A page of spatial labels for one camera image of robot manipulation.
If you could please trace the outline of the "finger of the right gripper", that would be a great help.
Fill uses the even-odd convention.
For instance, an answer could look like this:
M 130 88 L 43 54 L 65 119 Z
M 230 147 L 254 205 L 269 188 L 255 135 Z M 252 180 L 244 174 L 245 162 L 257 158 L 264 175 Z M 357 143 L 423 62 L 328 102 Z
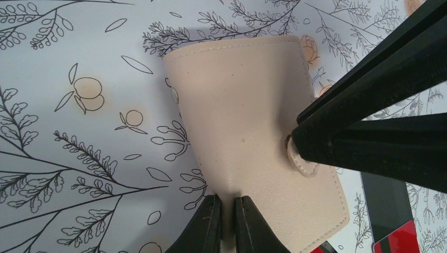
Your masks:
M 358 121 L 333 133 L 296 128 L 291 140 L 304 160 L 446 192 L 446 113 Z
M 427 1 L 305 109 L 299 124 L 359 124 L 446 81 L 446 1 Z

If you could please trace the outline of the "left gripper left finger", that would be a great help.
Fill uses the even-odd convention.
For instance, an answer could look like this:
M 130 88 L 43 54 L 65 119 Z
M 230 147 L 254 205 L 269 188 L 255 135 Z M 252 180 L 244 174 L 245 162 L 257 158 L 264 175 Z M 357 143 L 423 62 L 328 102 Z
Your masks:
M 221 200 L 216 194 L 207 195 L 166 253 L 220 252 L 220 242 Z

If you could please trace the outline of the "beige leather card holder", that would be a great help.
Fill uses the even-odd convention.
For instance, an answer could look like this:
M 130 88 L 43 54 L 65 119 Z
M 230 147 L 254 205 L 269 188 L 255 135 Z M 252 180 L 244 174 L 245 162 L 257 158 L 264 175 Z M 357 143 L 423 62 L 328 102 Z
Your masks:
M 200 170 L 222 201 L 222 249 L 235 252 L 234 199 L 249 196 L 291 252 L 349 223 L 338 174 L 303 160 L 288 136 L 314 102 L 297 36 L 211 41 L 163 61 Z

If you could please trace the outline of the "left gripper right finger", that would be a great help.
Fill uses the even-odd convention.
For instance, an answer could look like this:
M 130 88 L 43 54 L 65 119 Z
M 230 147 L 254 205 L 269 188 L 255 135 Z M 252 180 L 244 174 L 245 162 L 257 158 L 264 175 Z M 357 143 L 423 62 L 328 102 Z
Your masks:
M 236 252 L 289 252 L 249 196 L 235 199 L 234 214 Z

